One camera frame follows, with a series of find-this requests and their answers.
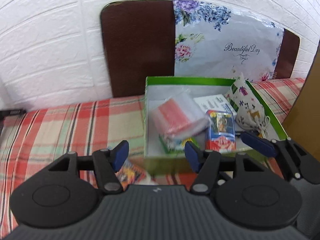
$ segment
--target blue and red card box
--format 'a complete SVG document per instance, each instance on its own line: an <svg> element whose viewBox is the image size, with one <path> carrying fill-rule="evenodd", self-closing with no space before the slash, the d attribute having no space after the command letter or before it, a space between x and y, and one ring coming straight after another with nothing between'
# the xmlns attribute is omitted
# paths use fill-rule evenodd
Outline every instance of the blue and red card box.
<svg viewBox="0 0 320 240"><path fill-rule="evenodd" d="M209 110L211 124L207 128L206 149L220 153L236 149L235 126L232 113Z"/></svg>

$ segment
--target white drawstring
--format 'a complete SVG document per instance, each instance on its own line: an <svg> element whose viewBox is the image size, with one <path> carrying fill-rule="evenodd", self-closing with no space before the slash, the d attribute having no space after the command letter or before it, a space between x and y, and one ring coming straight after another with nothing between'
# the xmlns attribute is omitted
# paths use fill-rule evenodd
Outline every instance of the white drawstring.
<svg viewBox="0 0 320 240"><path fill-rule="evenodd" d="M255 122L259 132L262 134L262 137L268 139L268 125L270 124L270 117L266 115L264 120L260 123L256 116Z"/></svg>

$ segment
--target brown headboard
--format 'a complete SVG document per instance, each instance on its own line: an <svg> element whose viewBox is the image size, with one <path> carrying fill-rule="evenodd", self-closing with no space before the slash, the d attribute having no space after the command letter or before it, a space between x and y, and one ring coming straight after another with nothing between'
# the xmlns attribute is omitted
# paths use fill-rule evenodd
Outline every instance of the brown headboard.
<svg viewBox="0 0 320 240"><path fill-rule="evenodd" d="M144 94L147 76L174 75L172 0L114 2L100 19L114 97ZM299 45L299 37L285 29L276 78L290 78Z"/></svg>

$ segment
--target floral paper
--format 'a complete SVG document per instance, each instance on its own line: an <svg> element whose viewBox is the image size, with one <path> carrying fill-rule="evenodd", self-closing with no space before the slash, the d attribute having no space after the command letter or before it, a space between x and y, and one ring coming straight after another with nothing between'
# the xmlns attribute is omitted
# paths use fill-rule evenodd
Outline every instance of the floral paper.
<svg viewBox="0 0 320 240"><path fill-rule="evenodd" d="M175 76L274 77L284 29L249 11L174 0Z"/></svg>

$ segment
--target brick pattern wallpaper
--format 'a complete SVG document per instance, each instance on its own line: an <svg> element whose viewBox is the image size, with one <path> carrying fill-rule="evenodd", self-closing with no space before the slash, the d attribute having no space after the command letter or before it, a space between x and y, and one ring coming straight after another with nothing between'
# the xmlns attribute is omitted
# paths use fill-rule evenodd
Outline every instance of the brick pattern wallpaper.
<svg viewBox="0 0 320 240"><path fill-rule="evenodd" d="M27 109L112 96L99 14L118 0L0 0L0 107ZM320 0L203 0L238 6L300 36L292 77L305 77L320 37Z"/></svg>

